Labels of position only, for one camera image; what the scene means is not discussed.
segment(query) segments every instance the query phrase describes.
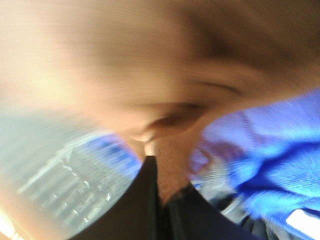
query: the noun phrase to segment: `person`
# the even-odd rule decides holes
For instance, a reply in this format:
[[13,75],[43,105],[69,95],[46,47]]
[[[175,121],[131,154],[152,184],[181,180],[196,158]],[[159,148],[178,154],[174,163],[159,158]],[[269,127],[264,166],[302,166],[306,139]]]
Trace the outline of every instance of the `person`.
[[206,125],[319,86],[319,16],[317,0],[1,1],[1,106],[87,116],[141,159],[152,144],[165,204]]

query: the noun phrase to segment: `fabric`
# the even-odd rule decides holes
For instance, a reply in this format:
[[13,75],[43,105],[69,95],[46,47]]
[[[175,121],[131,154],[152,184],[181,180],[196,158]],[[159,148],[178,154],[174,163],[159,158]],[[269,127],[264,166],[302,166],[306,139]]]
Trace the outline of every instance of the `fabric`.
[[226,115],[210,124],[192,156],[198,170],[208,154],[222,159],[228,183],[254,219],[302,239],[286,223],[296,209],[320,216],[320,90]]

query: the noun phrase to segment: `skin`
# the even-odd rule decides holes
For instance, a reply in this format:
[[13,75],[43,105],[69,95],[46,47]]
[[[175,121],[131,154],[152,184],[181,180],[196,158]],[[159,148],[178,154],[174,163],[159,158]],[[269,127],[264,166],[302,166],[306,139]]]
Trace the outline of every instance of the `skin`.
[[86,115],[141,159],[166,203],[203,128],[320,84],[317,0],[0,0],[0,97]]

